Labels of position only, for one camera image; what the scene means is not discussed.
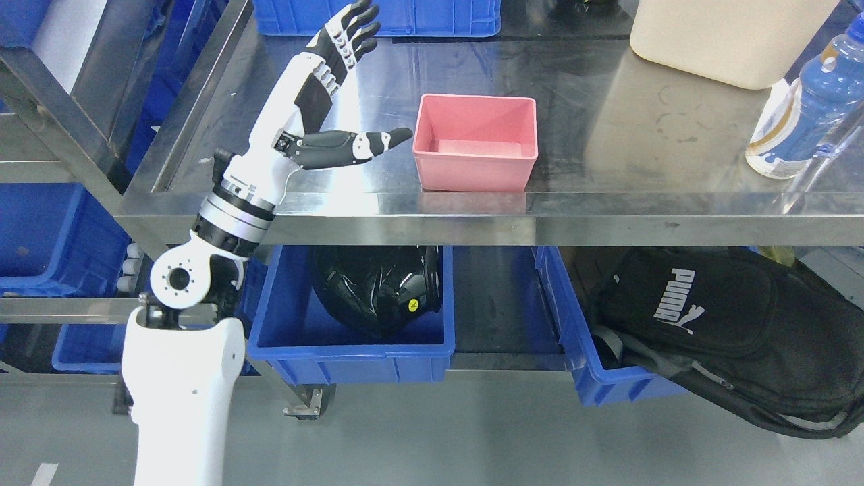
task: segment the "robotic hand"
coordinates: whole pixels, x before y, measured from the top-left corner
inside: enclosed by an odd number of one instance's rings
[[[130,315],[122,363],[139,429],[136,486],[222,484],[228,407],[245,356],[243,326],[230,315],[243,263],[270,227],[288,178],[368,162],[413,136],[408,128],[319,132],[348,72],[378,45],[377,14],[370,0],[347,5],[291,59],[252,127],[249,150],[217,150],[213,192],[189,241],[154,263],[154,295]],[[216,325],[181,329],[180,311],[200,303],[216,304]]]

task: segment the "white plastic container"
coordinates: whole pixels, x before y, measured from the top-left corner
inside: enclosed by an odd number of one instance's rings
[[[643,0],[630,45],[648,61],[746,89],[779,81],[838,0]]]

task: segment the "black backpack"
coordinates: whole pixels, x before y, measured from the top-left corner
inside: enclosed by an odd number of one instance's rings
[[[754,425],[833,438],[864,419],[864,311],[803,272],[744,248],[640,247],[592,301],[621,364]]]

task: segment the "blue plastic bin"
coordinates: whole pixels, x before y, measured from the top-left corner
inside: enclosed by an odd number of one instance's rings
[[[686,390],[642,367],[604,369],[556,246],[539,246],[537,272],[559,332],[559,343],[573,366],[576,392],[584,406],[600,406],[685,393]]]
[[[165,121],[227,4],[228,0],[177,0],[144,100],[145,124]]]
[[[32,44],[50,5],[51,0],[0,0],[0,45]]]
[[[314,35],[351,0],[252,0],[258,32]],[[383,37],[488,37],[501,30],[501,0],[376,0]]]
[[[60,371],[115,374],[120,371],[126,326],[63,324],[51,365]]]
[[[80,184],[0,184],[0,295],[112,296],[128,244]]]
[[[237,312],[241,320],[247,315],[254,316],[266,274],[267,265],[255,259],[249,261]],[[51,364],[60,371],[115,374],[120,371],[125,337],[126,326],[122,324],[63,324]],[[256,371],[244,362],[240,373],[249,375]]]
[[[443,306],[383,341],[333,319],[312,291],[307,246],[278,246],[248,353],[291,385],[441,381],[455,349],[453,248],[443,252]]]

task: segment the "black helmet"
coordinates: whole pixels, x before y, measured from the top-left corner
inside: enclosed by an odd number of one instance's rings
[[[333,318],[386,337],[441,308],[437,246],[312,246],[312,288]]]

